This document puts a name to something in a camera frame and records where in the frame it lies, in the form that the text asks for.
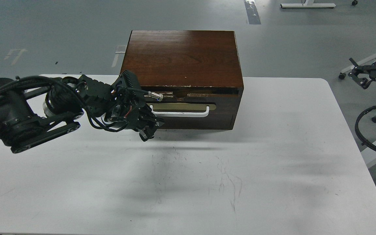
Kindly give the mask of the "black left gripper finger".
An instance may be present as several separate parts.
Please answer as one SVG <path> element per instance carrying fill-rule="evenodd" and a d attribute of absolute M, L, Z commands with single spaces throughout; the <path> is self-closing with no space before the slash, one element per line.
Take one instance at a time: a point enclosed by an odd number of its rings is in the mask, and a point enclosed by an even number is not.
<path fill-rule="evenodd" d="M 136 74 L 129 70 L 124 70 L 121 75 L 125 82 L 125 90 L 129 94 L 130 103 L 134 104 L 137 108 L 144 107 L 146 105 L 144 95 L 147 94 L 147 91 L 141 88 Z"/>
<path fill-rule="evenodd" d="M 138 117 L 138 131 L 140 138 L 146 142 L 155 137 L 156 130 L 163 126 L 164 119 L 155 116 L 153 113 L 142 114 Z"/>

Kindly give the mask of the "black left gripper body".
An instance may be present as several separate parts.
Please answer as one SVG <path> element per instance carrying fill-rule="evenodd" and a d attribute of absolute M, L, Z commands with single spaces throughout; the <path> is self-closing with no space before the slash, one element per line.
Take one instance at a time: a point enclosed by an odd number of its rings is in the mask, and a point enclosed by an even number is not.
<path fill-rule="evenodd" d="M 131 104 L 124 85 L 122 75 L 112 84 L 85 75 L 77 79 L 77 103 L 80 110 L 85 110 L 93 128 L 104 131 L 138 131 L 138 117 L 152 113 L 147 103 L 142 108 Z M 146 98 L 152 97 L 152 91 L 145 91 L 146 101 Z"/>

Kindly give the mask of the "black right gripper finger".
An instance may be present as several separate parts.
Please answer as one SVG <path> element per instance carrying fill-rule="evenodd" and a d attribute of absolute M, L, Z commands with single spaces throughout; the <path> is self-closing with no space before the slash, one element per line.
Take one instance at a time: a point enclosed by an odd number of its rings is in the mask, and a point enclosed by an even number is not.
<path fill-rule="evenodd" d="M 372 65 L 358 65 L 353 58 L 349 58 L 349 61 L 354 66 L 353 69 L 348 73 L 348 76 L 362 89 L 367 89 L 370 86 L 371 80 L 367 78 L 359 77 L 360 74 L 370 74 L 372 70 Z"/>

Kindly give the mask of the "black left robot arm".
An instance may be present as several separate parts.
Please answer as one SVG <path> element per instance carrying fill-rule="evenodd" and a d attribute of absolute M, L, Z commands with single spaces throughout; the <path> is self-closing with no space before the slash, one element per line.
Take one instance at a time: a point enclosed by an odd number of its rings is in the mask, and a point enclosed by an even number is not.
<path fill-rule="evenodd" d="M 143 141 L 154 138 L 164 120 L 147 105 L 137 76 L 121 73 L 111 85 L 85 75 L 0 78 L 0 140 L 21 153 L 80 127 L 86 114 L 91 126 L 107 132 L 133 130 Z"/>

